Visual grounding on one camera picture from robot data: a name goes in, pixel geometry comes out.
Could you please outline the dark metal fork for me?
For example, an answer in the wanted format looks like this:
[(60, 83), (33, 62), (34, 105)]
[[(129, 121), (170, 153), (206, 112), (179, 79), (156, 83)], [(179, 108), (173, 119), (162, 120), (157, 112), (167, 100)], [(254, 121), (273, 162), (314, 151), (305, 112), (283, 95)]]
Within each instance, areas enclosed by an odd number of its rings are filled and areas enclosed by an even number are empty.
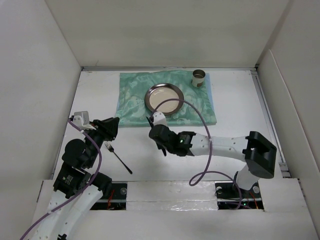
[(116, 154), (114, 148), (112, 147), (112, 145), (109, 142), (105, 142), (104, 143), (105, 147), (115, 155), (115, 157), (121, 162), (121, 164), (125, 167), (125, 169), (129, 172), (130, 175), (133, 174), (133, 171), (122, 161), (122, 159)]

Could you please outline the green patterned cloth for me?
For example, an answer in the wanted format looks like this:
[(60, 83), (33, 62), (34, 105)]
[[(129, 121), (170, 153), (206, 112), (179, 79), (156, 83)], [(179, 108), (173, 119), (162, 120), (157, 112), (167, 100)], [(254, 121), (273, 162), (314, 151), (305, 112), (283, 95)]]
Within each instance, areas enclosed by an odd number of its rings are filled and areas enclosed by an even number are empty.
[(184, 99), (201, 113), (206, 124), (215, 125), (217, 118), (213, 106), (210, 77), (205, 77), (200, 87), (192, 85), (192, 71), (168, 70), (157, 72), (121, 73), (116, 117), (121, 127), (147, 127), (146, 117), (151, 111), (146, 107), (145, 94), (157, 84), (169, 83), (178, 87)]

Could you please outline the stainless steel plate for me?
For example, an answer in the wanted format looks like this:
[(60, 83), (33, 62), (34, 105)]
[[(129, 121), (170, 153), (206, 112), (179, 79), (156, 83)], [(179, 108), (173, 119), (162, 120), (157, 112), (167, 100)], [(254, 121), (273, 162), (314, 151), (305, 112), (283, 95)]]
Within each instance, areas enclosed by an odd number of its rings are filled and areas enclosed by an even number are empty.
[(144, 103), (151, 112), (157, 109), (157, 111), (169, 116), (177, 113), (181, 109), (183, 102), (179, 100), (167, 101), (157, 107), (168, 99), (184, 100), (184, 94), (177, 86), (171, 83), (159, 83), (147, 90), (144, 96)]

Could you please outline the stainless steel cup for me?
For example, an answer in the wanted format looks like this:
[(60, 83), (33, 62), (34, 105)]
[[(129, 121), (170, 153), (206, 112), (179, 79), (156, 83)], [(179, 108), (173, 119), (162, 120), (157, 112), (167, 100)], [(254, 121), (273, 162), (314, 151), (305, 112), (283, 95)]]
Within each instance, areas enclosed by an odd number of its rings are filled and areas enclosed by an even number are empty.
[(192, 81), (191, 84), (199, 88), (203, 85), (205, 81), (206, 73), (202, 69), (196, 69), (192, 72)]

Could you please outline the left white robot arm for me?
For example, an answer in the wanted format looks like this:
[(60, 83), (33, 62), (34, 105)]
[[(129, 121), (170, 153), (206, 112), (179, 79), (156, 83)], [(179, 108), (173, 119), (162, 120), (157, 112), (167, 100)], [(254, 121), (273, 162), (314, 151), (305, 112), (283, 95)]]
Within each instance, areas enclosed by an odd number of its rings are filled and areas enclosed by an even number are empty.
[(75, 226), (100, 199), (112, 191), (112, 179), (99, 171), (101, 147), (118, 134), (119, 118), (84, 120), (80, 113), (68, 123), (84, 135), (72, 139), (62, 155), (63, 164), (53, 184), (46, 213), (31, 227), (33, 240), (69, 240)]

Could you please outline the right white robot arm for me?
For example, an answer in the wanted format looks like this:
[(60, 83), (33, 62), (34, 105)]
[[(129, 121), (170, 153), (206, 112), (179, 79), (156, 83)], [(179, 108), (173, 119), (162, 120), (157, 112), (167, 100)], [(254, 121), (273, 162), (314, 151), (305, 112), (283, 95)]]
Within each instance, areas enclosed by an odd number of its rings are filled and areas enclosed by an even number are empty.
[(212, 153), (244, 162), (245, 166), (235, 174), (235, 182), (231, 184), (231, 191), (237, 197), (247, 194), (259, 179), (274, 178), (277, 148), (258, 131), (242, 137), (208, 137), (192, 131), (171, 131), (160, 112), (147, 121), (151, 127), (149, 138), (164, 154), (185, 157)]

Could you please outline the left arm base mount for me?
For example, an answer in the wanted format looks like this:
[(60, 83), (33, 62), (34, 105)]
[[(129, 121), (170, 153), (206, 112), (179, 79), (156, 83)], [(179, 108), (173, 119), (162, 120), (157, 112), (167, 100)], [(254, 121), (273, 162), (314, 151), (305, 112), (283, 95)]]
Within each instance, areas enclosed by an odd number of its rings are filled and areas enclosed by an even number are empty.
[(92, 211), (122, 211), (127, 208), (127, 182), (113, 182), (108, 196), (103, 196), (92, 207)]

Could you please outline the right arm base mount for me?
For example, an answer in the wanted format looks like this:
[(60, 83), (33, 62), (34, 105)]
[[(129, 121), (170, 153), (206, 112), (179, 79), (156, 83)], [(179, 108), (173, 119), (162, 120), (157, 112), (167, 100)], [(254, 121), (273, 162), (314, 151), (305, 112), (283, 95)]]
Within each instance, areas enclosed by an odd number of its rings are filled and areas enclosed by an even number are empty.
[(263, 210), (260, 186), (256, 182), (250, 190), (241, 189), (241, 195), (231, 181), (215, 181), (215, 193), (219, 210), (234, 210), (241, 201), (239, 210)]

